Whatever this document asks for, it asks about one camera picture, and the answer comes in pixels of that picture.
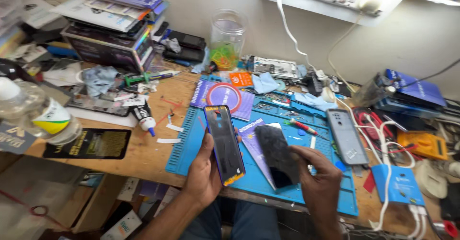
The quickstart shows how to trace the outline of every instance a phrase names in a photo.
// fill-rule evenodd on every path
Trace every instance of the jeans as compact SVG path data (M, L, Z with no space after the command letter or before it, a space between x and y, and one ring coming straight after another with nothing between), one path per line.
M217 199L182 233L180 240L219 240L222 220ZM238 201L235 210L232 240L281 240L274 208Z

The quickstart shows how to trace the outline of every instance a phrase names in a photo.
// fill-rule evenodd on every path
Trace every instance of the screwdriver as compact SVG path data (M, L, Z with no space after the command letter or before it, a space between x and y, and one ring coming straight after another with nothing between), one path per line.
M318 137L320 137L322 139L328 140L327 138L319 135L318 132L316 132L314 129L310 128L309 126L307 126L307 125L305 125L305 124L303 124L303 123L301 123L299 121L296 121L295 119L290 119L289 122L291 124L296 125L297 127L301 128L301 129L305 130L305 131L308 131L308 132L312 133L315 136L318 136Z

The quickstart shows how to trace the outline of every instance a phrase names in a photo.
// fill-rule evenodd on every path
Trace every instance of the glue tube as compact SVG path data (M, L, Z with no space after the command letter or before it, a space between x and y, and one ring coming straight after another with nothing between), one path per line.
M139 125L144 131L149 131L152 137L155 137L155 131L153 128L156 125L155 119L152 117L150 105L146 102L144 105L135 106L131 112L136 116L139 121Z

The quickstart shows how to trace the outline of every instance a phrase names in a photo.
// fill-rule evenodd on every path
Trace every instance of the white wall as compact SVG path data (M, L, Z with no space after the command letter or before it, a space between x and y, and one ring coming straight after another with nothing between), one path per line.
M171 28L209 39L210 15L217 8L243 12L249 20L244 54L294 60L301 55L285 33L276 3L266 0L169 0ZM332 73L326 54L351 23L309 11L284 7L287 23L316 68ZM423 0L404 0L377 27L358 27L332 56L347 80L363 84L385 68L418 78L460 58L460 7ZM447 98L460 100L460 65L431 79Z

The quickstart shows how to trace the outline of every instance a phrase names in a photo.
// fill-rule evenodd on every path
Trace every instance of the orange package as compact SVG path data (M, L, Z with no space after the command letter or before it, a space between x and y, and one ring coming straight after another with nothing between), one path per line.
M252 86L253 80L248 72L230 73L231 83L236 87Z

